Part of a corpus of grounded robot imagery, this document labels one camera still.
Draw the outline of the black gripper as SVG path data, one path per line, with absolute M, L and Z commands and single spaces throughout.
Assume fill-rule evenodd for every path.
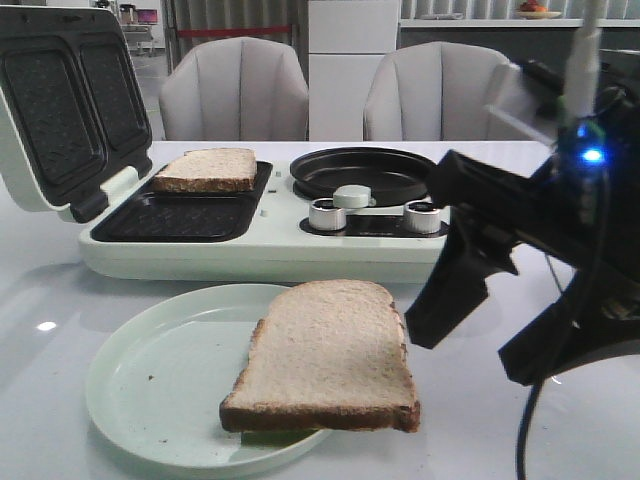
M 578 271 L 559 299 L 499 350 L 522 385 L 639 353 L 639 98 L 610 85 L 596 114 L 561 129 L 529 177 L 450 150 L 428 185 L 451 207 L 442 252 L 405 313 L 409 338 L 432 349 L 487 297 L 486 279 L 518 273 L 519 243 Z

